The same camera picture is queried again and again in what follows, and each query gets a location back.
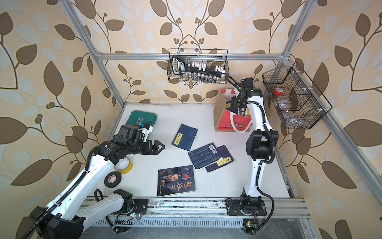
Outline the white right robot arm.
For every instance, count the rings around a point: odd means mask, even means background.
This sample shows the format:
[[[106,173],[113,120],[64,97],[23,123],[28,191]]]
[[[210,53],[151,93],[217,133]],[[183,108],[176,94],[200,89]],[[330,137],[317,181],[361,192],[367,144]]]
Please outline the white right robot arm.
[[[246,153],[250,157],[250,167],[248,179],[241,195],[241,211],[245,214],[245,211],[250,210],[251,207],[261,209],[260,198],[253,196],[259,194],[271,200],[271,211],[268,214],[268,218],[270,218],[275,209],[275,201],[272,196],[260,189],[260,182],[265,166],[272,164],[275,160],[279,134],[269,124],[264,109],[262,90],[254,87],[253,78],[244,78],[238,82],[229,76],[227,81],[237,90],[232,98],[232,106],[238,110],[248,109],[253,127],[245,145]]]

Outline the red and burlap canvas bag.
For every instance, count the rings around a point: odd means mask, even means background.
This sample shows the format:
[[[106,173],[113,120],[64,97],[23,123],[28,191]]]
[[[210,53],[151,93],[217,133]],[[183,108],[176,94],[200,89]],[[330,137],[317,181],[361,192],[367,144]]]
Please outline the red and burlap canvas bag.
[[[242,116],[234,112],[236,108],[232,107],[232,101],[228,97],[233,97],[232,90],[228,94],[227,89],[218,90],[216,103],[213,110],[214,129],[222,132],[246,132],[252,124],[251,117]]]

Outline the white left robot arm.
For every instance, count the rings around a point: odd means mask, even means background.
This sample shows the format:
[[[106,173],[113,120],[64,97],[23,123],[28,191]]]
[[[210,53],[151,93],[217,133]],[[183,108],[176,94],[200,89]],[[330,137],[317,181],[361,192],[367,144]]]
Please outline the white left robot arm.
[[[144,127],[123,125],[110,141],[94,147],[87,159],[84,170],[46,207],[37,206],[25,221],[31,227],[22,235],[29,238],[34,232],[44,239],[78,239],[95,222],[114,212],[135,213],[132,194],[116,189],[96,202],[80,209],[87,196],[98,182],[107,178],[115,166],[128,155],[158,155],[165,145],[158,140],[147,140],[149,131]]]

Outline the navy book with yellow label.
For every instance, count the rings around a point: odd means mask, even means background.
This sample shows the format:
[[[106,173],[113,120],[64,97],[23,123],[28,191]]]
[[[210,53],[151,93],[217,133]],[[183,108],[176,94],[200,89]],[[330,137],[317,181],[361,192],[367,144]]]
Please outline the navy book with yellow label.
[[[196,138],[197,132],[197,128],[181,124],[172,141],[172,145],[180,149],[190,151]]]

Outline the dark book large white characters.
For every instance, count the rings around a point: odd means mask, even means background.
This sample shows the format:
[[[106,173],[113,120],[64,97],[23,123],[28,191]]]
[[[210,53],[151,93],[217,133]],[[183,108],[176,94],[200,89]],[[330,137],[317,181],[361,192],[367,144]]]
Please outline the dark book large white characters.
[[[157,197],[196,191],[192,165],[158,170]]]

